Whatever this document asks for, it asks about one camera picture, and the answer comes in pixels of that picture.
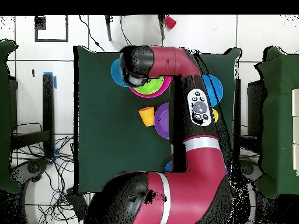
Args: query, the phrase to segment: chair wheel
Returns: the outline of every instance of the chair wheel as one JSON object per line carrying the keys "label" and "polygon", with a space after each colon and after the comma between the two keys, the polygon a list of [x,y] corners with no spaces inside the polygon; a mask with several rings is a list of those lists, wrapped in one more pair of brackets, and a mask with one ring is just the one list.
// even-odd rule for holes
{"label": "chair wheel", "polygon": [[38,175],[37,177],[31,179],[32,182],[38,182],[41,179],[41,175]]}

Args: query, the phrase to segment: orange cup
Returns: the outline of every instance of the orange cup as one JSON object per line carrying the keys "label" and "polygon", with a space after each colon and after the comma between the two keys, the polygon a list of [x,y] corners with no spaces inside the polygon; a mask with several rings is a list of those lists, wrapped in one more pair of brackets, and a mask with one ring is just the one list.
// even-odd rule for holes
{"label": "orange cup", "polygon": [[154,107],[146,107],[138,111],[146,127],[154,125],[155,110]]}

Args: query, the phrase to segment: white control panel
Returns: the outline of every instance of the white control panel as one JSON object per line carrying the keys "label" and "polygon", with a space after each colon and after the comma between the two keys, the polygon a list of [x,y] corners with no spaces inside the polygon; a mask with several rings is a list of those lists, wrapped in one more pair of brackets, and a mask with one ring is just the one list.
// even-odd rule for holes
{"label": "white control panel", "polygon": [[188,96],[191,121],[199,126],[208,126],[212,122],[207,96],[200,89],[192,89]]}

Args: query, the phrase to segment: tangled wires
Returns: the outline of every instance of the tangled wires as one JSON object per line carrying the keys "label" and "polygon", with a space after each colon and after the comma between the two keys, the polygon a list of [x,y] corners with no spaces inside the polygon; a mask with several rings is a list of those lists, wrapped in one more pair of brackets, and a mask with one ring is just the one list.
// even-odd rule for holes
{"label": "tangled wires", "polygon": [[[41,212],[41,217],[39,219],[38,224],[57,224],[57,222],[66,222],[66,224],[79,224],[79,221],[74,222],[75,219],[78,217],[75,215],[74,209],[72,205],[68,202],[65,192],[65,180],[63,178],[63,174],[65,171],[73,172],[74,168],[70,166],[74,164],[74,136],[65,136],[60,139],[56,139],[55,146],[59,146],[55,150],[55,155],[51,159],[49,159],[49,165],[54,166],[57,172],[57,185],[53,184],[53,177],[45,171],[46,176],[49,179],[49,185],[53,191],[49,206],[47,209],[44,209],[44,206],[38,205],[38,209]],[[62,149],[69,145],[72,154],[68,155],[62,152]],[[44,150],[41,145],[38,143],[37,145],[30,145],[27,147],[28,151],[25,148],[18,149],[14,151],[14,153],[18,153],[18,158],[13,159],[21,159],[21,160],[31,160],[29,157],[26,156],[34,156],[36,158],[44,158]]]}

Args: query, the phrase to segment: table leg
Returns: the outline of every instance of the table leg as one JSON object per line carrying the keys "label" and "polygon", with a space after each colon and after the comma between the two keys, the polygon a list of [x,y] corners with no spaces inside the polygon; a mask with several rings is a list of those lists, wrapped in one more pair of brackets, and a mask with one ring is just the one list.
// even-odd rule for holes
{"label": "table leg", "polygon": [[109,41],[112,41],[112,38],[111,38],[111,29],[110,29],[110,16],[109,15],[105,15],[105,20],[106,20],[106,27],[107,27],[108,39],[109,39]]}
{"label": "table leg", "polygon": [[158,15],[158,19],[159,19],[161,36],[162,36],[162,39],[164,40],[165,39],[165,36],[164,36],[165,15]]}

